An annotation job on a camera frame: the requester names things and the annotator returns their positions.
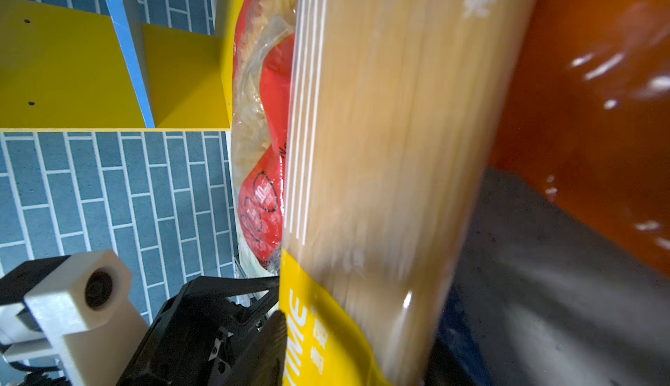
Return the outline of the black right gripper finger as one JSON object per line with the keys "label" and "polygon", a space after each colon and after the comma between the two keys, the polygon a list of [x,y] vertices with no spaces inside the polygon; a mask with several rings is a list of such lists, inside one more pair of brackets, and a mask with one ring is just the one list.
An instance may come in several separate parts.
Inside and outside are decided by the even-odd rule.
{"label": "black right gripper finger", "polygon": [[223,385],[281,385],[286,347],[286,316],[278,310],[232,366]]}

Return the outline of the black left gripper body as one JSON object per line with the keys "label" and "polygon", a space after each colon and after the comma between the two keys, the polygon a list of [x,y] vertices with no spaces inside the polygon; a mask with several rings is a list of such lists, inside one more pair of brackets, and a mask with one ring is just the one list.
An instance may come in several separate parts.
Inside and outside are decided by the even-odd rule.
{"label": "black left gripper body", "polygon": [[223,385],[278,297],[277,276],[187,282],[164,303],[118,383]]}

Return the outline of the blue shell pasta bag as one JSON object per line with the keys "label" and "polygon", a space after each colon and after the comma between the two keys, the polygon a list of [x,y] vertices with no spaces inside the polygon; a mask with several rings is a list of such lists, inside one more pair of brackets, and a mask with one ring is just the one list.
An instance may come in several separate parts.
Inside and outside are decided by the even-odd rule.
{"label": "blue shell pasta bag", "polygon": [[466,323],[457,291],[446,300],[427,367],[426,385],[492,386],[481,351]]}

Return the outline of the yellow shelf with coloured boards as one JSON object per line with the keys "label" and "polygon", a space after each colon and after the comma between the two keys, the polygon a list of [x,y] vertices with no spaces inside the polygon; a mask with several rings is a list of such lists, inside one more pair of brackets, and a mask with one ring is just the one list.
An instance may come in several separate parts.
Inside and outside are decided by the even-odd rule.
{"label": "yellow shelf with coloured boards", "polygon": [[1,0],[3,131],[227,131],[244,0],[199,7],[199,34],[150,20],[148,0]]}

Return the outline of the red macaroni bag upper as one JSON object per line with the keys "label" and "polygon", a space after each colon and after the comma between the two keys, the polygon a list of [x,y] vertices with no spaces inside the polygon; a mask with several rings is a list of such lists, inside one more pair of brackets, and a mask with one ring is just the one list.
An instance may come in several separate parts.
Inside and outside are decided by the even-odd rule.
{"label": "red macaroni bag upper", "polygon": [[280,269],[291,62],[298,0],[244,0],[234,40],[232,176],[248,252]]}

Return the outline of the orange macaroni bag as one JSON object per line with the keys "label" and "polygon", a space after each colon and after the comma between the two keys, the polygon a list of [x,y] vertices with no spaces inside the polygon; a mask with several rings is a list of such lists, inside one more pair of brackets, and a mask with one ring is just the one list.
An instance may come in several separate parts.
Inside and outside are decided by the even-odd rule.
{"label": "orange macaroni bag", "polygon": [[537,0],[490,164],[669,271],[669,0]]}

